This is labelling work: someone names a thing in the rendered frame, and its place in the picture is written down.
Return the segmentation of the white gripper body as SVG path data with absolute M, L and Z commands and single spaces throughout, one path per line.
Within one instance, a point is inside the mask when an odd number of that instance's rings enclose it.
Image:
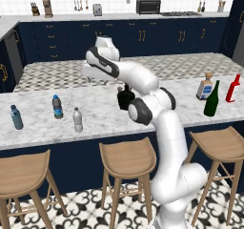
M 106 73 L 103 73 L 99 69 L 90 66 L 87 61 L 83 62 L 82 66 L 82 74 L 85 75 L 86 77 L 92 77 L 100 80 L 108 80 L 108 81 L 114 81 L 114 78 L 107 75 Z

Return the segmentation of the navy base cupboard run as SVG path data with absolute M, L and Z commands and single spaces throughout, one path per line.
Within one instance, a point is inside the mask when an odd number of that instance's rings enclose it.
M 217 52 L 227 19 L 22 22 L 18 25 L 26 61 L 78 60 L 107 35 L 122 57 Z

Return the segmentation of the dark plastic bottle blue cap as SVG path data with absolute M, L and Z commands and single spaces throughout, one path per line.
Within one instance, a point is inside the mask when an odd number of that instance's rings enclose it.
M 63 111 L 62 111 L 62 104 L 60 98 L 55 94 L 52 99 L 52 107 L 53 113 L 55 118 L 62 118 Z

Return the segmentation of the clear plastic bottle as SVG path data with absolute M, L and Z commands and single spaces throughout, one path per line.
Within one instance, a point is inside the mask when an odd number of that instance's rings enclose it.
M 82 115 L 79 112 L 77 107 L 74 108 L 72 117 L 73 117 L 73 122 L 74 122 L 74 130 L 77 133 L 82 132 L 83 131 Z

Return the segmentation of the silver toaster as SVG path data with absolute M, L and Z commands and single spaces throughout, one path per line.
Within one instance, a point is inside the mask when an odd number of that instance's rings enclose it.
M 100 4 L 93 4 L 92 12 L 93 12 L 94 16 L 101 16 L 102 15 L 102 6 Z

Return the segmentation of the brown coffee grinder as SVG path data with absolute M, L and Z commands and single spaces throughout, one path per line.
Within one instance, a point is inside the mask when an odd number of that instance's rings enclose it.
M 52 18 L 52 10 L 51 10 L 51 0 L 43 0 L 44 12 L 46 18 Z

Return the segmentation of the grey dishwasher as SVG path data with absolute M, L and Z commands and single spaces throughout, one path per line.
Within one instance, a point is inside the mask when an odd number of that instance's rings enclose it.
M 16 84 L 19 84 L 19 81 L 23 75 L 23 66 L 18 51 L 14 31 L 10 31 L 5 37 L 5 44 L 7 47 L 8 55 L 10 58 L 11 67 L 15 77 Z

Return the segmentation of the black toaster oven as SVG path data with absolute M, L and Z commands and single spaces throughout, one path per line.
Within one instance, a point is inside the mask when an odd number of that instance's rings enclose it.
M 160 0 L 136 0 L 136 12 L 138 14 L 158 14 L 160 7 Z

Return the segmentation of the wooden knife block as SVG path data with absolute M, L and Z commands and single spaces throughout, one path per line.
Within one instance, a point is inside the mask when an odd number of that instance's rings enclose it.
M 36 4 L 30 2 L 30 5 L 31 5 L 32 16 L 39 16 L 40 15 L 40 12 L 39 12 L 39 9 L 36 6 Z

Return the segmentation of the blue-tinted plastic bottle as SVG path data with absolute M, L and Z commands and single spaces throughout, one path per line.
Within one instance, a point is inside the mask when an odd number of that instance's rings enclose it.
M 21 130 L 24 127 L 24 124 L 20 112 L 17 110 L 15 105 L 10 106 L 10 115 L 15 129 Z

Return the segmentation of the navy island cabinet base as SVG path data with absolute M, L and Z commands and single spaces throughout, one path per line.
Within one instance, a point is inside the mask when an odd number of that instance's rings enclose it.
M 244 120 L 185 128 L 184 131 L 188 149 L 190 149 L 192 144 L 190 132 L 200 133 L 205 131 L 221 130 L 229 126 L 233 126 L 242 136 L 244 136 Z M 0 157 L 38 154 L 51 149 L 51 173 L 60 194 L 63 195 L 69 192 L 84 191 L 91 188 L 97 189 L 102 187 L 103 164 L 99 151 L 99 142 L 113 144 L 122 141 L 135 141 L 143 139 L 146 136 L 150 139 L 157 155 L 156 167 L 151 172 L 152 179 L 157 171 L 159 158 L 155 132 L 119 135 L 115 137 L 80 140 L 50 145 L 46 144 L 41 146 L 31 144 L 30 147 L 24 145 L 24 147 L 14 149 L 7 147 L 7 144 L 4 144 L 4 138 L 0 137 L 0 144 L 2 145 L 0 148 Z M 211 169 L 211 160 L 207 158 L 199 148 L 195 151 L 192 162 L 201 164 L 206 171 Z M 236 192 L 240 195 L 244 195 L 244 171 L 241 171 Z

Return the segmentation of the black gas hob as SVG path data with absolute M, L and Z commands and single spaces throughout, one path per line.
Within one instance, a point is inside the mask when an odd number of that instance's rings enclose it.
M 160 14 L 161 14 L 162 16 L 166 16 L 166 17 L 202 16 L 200 13 L 198 13 L 198 12 L 194 12 L 194 11 L 166 11 L 166 12 L 160 12 Z

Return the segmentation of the square glass bottle blue label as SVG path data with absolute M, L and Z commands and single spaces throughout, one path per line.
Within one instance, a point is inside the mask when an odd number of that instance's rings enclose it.
M 205 80 L 202 80 L 196 93 L 199 100 L 206 100 L 213 89 L 213 82 L 211 81 L 212 74 L 205 73 Z

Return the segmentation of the green glass bottle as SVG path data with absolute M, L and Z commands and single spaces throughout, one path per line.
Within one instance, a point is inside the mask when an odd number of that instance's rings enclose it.
M 216 81 L 214 89 L 212 93 L 207 98 L 205 108 L 204 108 L 204 115 L 206 116 L 214 116 L 216 112 L 216 108 L 218 105 L 218 87 L 219 81 Z

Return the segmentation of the red glass bottle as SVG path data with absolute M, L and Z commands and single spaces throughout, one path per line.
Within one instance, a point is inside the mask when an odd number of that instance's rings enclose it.
M 234 81 L 231 83 L 229 90 L 227 92 L 226 98 L 225 98 L 225 100 L 227 102 L 235 102 L 236 94 L 237 94 L 238 88 L 240 86 L 239 79 L 240 79 L 240 75 L 238 74 L 235 77 Z

